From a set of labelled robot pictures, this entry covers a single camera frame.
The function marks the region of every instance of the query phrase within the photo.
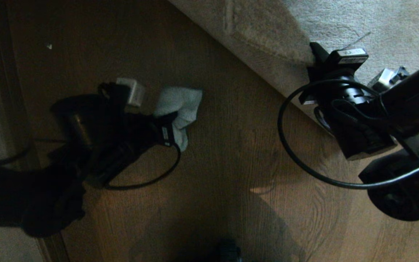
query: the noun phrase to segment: white tissue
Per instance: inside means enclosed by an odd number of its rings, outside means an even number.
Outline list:
[[[165,87],[161,91],[156,105],[155,117],[164,116],[177,111],[177,117],[172,122],[174,140],[181,151],[188,146],[185,127],[196,120],[203,92],[185,87]]]

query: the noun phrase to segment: wooden floor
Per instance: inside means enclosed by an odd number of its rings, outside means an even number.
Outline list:
[[[204,91],[189,147],[171,176],[129,192],[87,186],[86,217],[63,231],[72,262],[191,261],[227,237],[245,261],[419,262],[419,222],[386,217],[366,192],[328,186],[297,167],[276,132],[281,95],[170,3],[8,5],[36,138],[61,138],[48,112],[57,99],[93,93],[116,77],[148,85],[148,112],[163,86]],[[346,162],[330,136],[289,110],[286,133],[299,155],[331,177],[359,182],[369,161]],[[37,144],[40,156],[55,146]],[[147,180],[174,157],[155,147],[115,182]]]

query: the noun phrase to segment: black object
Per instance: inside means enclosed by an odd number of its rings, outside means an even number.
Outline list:
[[[137,189],[164,179],[176,168],[181,153],[172,122],[177,112],[160,118],[126,113],[129,93],[127,86],[102,84],[98,94],[65,98],[51,107],[67,143],[48,154],[53,164],[43,170],[18,172],[0,167],[0,226],[21,227],[32,237],[48,237],[85,215],[83,181],[96,188]],[[157,144],[177,150],[177,161],[167,172],[143,184],[109,185]]]
[[[293,92],[279,111],[278,130],[289,156],[312,176],[326,183],[368,189],[371,201],[387,215],[419,219],[419,71],[409,75],[383,70],[369,86],[354,73],[368,58],[363,49],[336,50],[330,55],[311,43],[316,66],[308,68],[311,83]],[[315,115],[335,137],[348,160],[388,151],[398,141],[403,150],[372,162],[359,177],[366,184],[330,179],[303,163],[289,147],[282,127],[284,111],[301,93],[302,104],[317,103]]]

